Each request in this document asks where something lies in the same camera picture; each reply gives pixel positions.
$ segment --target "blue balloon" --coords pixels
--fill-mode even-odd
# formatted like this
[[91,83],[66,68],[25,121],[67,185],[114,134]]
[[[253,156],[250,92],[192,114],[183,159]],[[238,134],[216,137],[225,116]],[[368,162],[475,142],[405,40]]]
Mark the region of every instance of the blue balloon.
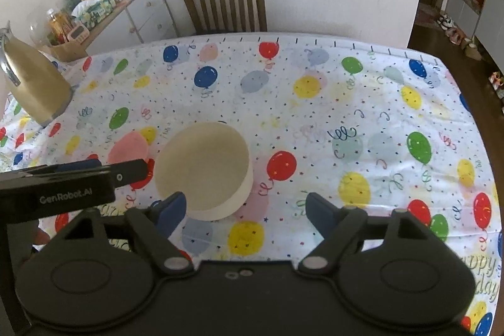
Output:
[[459,98],[460,98],[460,103],[462,103],[464,108],[470,113],[471,111],[469,110],[469,106],[467,105],[467,102],[466,102],[466,99],[464,98],[464,96],[462,96],[462,93],[460,93]]
[[166,63],[173,63],[178,57],[178,47],[175,45],[167,46],[163,51],[163,60]]
[[499,232],[499,239],[497,240],[497,250],[499,251],[499,256],[502,259],[502,231]]
[[491,312],[486,313],[479,321],[476,330],[474,331],[474,336],[487,336],[492,327],[493,316]]
[[14,165],[18,165],[21,160],[23,159],[23,153],[22,152],[19,152],[16,154],[16,156],[14,157]]
[[418,77],[422,77],[424,79],[427,77],[427,72],[425,71],[425,67],[418,60],[410,59],[410,69]]
[[194,84],[199,88],[208,88],[217,80],[217,70],[212,66],[202,67],[194,76]]

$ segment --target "green balloon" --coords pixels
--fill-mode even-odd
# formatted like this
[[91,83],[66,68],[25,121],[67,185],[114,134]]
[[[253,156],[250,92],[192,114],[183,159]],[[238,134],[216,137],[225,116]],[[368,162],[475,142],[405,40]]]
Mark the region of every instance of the green balloon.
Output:
[[432,158],[429,140],[422,133],[413,131],[406,140],[408,150],[421,163],[427,164]]
[[127,59],[123,59],[123,60],[121,60],[121,61],[117,64],[117,66],[115,66],[115,69],[114,69],[114,75],[115,75],[115,74],[119,74],[119,73],[121,73],[121,72],[122,72],[122,71],[126,68],[126,66],[127,66],[127,65],[128,65],[128,61],[127,61]]
[[120,109],[117,109],[115,113],[112,114],[112,117],[110,117],[110,123],[108,126],[111,130],[119,128],[126,122],[128,115],[129,110],[127,107],[121,107]]
[[350,74],[362,71],[362,63],[354,57],[346,57],[341,61],[343,68]]
[[432,217],[430,221],[430,230],[434,232],[440,240],[446,241],[448,237],[448,221],[444,215],[436,214]]

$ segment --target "white drawer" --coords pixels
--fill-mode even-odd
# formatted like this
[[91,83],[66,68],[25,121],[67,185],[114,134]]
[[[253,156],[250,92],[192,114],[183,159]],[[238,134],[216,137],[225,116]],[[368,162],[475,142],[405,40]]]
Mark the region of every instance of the white drawer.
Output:
[[128,12],[135,27],[140,29],[161,5],[165,5],[163,0],[134,0]]
[[162,5],[154,11],[154,14],[139,30],[140,37],[144,43],[150,43],[166,39],[175,33],[173,21],[166,5]]

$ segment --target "pink balloon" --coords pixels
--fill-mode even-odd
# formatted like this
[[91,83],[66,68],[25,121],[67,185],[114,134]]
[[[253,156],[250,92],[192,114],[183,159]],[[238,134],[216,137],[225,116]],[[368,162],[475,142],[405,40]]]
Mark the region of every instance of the pink balloon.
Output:
[[123,161],[137,160],[138,158],[147,160],[148,153],[149,145],[147,144],[147,140],[137,131],[132,131],[125,134],[114,144],[114,147],[108,153],[107,162],[115,164]]
[[268,190],[261,188],[261,184],[254,181],[249,197],[233,215],[240,221],[263,222],[269,203]]
[[200,50],[200,62],[210,62],[217,58],[219,49],[215,43],[209,43]]

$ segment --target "dresser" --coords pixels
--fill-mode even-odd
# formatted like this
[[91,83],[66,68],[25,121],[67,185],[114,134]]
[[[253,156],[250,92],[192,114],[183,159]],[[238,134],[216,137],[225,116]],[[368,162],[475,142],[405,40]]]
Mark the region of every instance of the dresser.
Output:
[[82,46],[92,56],[177,36],[166,0],[123,0]]

